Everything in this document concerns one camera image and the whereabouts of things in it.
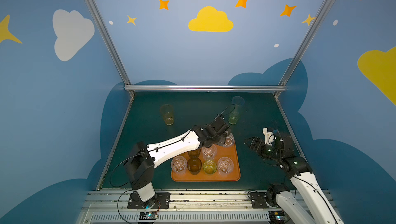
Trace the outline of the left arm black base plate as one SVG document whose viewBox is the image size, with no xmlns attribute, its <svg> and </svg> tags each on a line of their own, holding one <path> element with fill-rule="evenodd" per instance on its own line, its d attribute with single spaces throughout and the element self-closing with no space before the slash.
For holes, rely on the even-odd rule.
<svg viewBox="0 0 396 224">
<path fill-rule="evenodd" d="M 148 201 L 142 201 L 138 193 L 134 192 L 130 195 L 127 208 L 128 209 L 168 209 L 170 204 L 170 193 L 159 192 Z"/>
</svg>

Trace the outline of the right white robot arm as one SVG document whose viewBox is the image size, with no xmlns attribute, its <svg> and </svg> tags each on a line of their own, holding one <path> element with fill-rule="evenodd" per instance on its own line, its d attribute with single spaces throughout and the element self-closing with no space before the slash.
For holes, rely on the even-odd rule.
<svg viewBox="0 0 396 224">
<path fill-rule="evenodd" d="M 264 139 L 250 137 L 244 143 L 262 159 L 275 162 L 300 193 L 309 211 L 296 201 L 283 183 L 271 184 L 265 193 L 266 205 L 280 207 L 296 224 L 342 224 L 341 217 L 325 196 L 307 161 L 297 156 L 291 136 L 263 129 Z"/>
</svg>

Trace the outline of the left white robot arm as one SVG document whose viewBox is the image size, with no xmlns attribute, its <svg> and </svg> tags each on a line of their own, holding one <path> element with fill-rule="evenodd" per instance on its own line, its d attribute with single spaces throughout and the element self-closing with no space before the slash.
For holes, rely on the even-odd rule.
<svg viewBox="0 0 396 224">
<path fill-rule="evenodd" d="M 138 142 L 121 165 L 125 169 L 131 189 L 143 203 L 147 203 L 156 198 L 152 179 L 159 165 L 180 154 L 203 147 L 226 147 L 226 141 L 231 138 L 233 135 L 230 126 L 219 115 L 211 123 L 193 126 L 177 137 L 156 144 Z"/>
</svg>

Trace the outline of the tall green glass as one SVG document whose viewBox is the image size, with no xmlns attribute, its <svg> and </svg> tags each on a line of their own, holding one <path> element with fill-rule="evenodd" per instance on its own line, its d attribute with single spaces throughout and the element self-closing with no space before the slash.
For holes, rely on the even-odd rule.
<svg viewBox="0 0 396 224">
<path fill-rule="evenodd" d="M 231 104 L 231 107 L 232 108 L 231 112 L 229 113 L 228 121 L 229 124 L 235 125 L 242 115 L 242 106 L 238 104 Z"/>
</svg>

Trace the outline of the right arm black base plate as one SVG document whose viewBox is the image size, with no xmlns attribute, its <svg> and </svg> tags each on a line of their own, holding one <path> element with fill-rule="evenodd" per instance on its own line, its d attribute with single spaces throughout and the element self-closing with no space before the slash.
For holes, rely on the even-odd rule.
<svg viewBox="0 0 396 224">
<path fill-rule="evenodd" d="M 273 191 L 258 192 L 248 191 L 247 197 L 250 199 L 254 209 L 277 209 L 280 206 L 276 202 L 278 194 Z"/>
</svg>

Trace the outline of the brown textured glass front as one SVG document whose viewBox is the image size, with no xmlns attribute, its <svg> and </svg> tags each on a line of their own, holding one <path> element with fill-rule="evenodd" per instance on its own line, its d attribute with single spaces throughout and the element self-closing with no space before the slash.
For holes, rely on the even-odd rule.
<svg viewBox="0 0 396 224">
<path fill-rule="evenodd" d="M 187 161 L 187 168 L 192 175 L 197 175 L 202 169 L 202 161 L 199 158 L 190 158 Z"/>
</svg>

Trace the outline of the tall yellow plastic glass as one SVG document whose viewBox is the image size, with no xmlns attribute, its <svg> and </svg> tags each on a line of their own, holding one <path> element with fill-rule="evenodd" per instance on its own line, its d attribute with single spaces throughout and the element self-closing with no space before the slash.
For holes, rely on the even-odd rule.
<svg viewBox="0 0 396 224">
<path fill-rule="evenodd" d="M 160 107 L 161 116 L 167 126 L 174 124 L 174 108 L 170 104 L 164 104 Z"/>
</svg>

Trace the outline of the clear ribbed glass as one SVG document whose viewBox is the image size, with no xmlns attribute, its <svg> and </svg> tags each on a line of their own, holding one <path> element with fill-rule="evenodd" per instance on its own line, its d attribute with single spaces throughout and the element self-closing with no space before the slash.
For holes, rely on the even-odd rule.
<svg viewBox="0 0 396 224">
<path fill-rule="evenodd" d="M 214 160 L 218 153 L 216 145 L 212 145 L 211 147 L 202 147 L 201 154 L 205 161 Z"/>
<path fill-rule="evenodd" d="M 221 157 L 217 162 L 219 174 L 230 174 L 234 170 L 234 162 L 229 157 Z"/>
<path fill-rule="evenodd" d="M 224 147 L 231 147 L 234 145 L 234 143 L 235 143 L 234 136 L 233 134 L 230 133 L 224 140 Z"/>
</svg>

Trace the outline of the clear faceted plastic glass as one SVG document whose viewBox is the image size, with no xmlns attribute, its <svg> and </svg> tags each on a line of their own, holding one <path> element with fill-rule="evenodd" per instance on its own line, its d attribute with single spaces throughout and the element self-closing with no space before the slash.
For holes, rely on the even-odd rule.
<svg viewBox="0 0 396 224">
<path fill-rule="evenodd" d="M 184 156 L 176 156 L 171 161 L 172 171 L 177 175 L 183 175 L 187 171 L 187 160 Z"/>
</svg>

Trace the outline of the dark brown textured glass back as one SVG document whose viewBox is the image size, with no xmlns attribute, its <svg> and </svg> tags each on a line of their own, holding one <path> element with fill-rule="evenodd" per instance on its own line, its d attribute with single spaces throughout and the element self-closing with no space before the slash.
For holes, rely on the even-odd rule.
<svg viewBox="0 0 396 224">
<path fill-rule="evenodd" d="M 188 155 L 190 158 L 198 158 L 201 154 L 201 150 L 200 149 L 196 149 L 196 150 L 192 150 L 188 152 Z"/>
</svg>

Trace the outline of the short green glass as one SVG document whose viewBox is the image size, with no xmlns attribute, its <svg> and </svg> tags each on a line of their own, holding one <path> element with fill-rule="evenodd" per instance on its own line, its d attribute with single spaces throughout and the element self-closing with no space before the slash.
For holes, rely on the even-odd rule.
<svg viewBox="0 0 396 224">
<path fill-rule="evenodd" d="M 203 169 L 206 174 L 214 174 L 217 171 L 217 164 L 214 160 L 206 160 Z"/>
</svg>

